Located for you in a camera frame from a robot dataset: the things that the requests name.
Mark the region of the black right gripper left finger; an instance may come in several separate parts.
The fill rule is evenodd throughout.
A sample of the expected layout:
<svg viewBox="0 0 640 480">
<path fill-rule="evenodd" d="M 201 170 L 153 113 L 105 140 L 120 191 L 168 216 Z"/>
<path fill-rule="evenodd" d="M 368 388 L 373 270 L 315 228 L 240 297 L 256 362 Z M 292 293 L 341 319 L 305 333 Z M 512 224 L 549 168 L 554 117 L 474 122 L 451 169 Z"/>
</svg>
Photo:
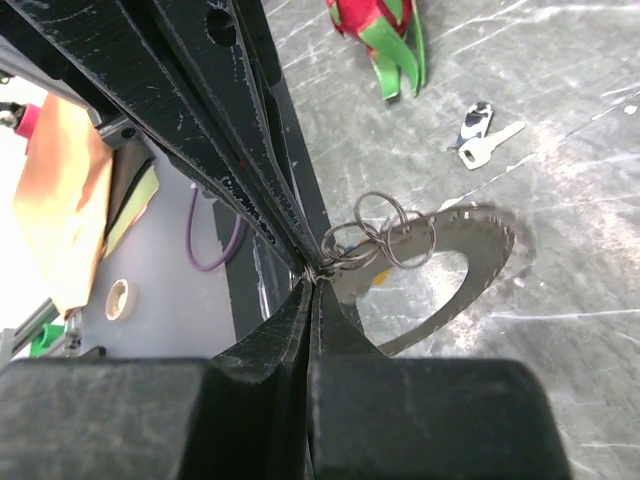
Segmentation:
<svg viewBox="0 0 640 480">
<path fill-rule="evenodd" d="M 5 479 L 305 479 L 313 287 L 211 359 L 20 360 L 1 374 Z"/>
</svg>

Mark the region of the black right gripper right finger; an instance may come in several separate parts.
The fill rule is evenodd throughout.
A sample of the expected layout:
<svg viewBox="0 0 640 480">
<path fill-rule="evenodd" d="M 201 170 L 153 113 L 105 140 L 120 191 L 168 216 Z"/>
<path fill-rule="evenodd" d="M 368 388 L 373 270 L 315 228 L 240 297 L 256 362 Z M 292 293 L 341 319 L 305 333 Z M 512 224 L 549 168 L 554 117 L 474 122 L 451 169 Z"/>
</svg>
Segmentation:
<svg viewBox="0 0 640 480">
<path fill-rule="evenodd" d="M 319 479 L 568 479 L 547 395 L 509 359 L 382 354 L 327 282 L 313 293 L 311 461 Z"/>
</svg>

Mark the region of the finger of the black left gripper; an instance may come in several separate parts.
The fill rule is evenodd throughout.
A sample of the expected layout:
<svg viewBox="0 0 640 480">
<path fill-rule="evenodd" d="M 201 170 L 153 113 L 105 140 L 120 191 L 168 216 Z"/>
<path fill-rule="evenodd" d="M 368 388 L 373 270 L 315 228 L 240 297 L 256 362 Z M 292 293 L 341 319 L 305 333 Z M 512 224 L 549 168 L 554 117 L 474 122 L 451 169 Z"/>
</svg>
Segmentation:
<svg viewBox="0 0 640 480">
<path fill-rule="evenodd" d="M 279 63 L 258 1 L 125 1 L 154 66 L 165 114 L 131 113 L 205 179 L 288 265 L 325 265 L 286 172 L 289 159 L 269 80 Z"/>
<path fill-rule="evenodd" d="M 146 134 L 299 270 L 300 127 L 262 2 L 5 1 L 1 35 L 106 137 Z"/>
</svg>

